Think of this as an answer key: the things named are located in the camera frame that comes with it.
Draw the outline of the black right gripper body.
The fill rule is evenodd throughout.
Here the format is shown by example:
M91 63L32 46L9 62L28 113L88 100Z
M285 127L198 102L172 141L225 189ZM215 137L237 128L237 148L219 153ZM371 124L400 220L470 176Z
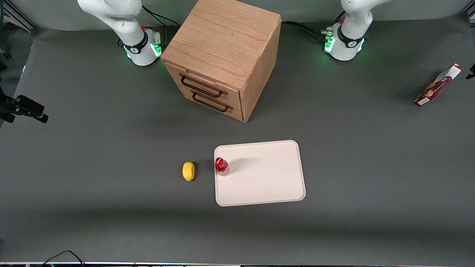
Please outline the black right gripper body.
M0 112L1 113L15 113L18 111L17 98L12 98L5 95L2 87L0 87Z

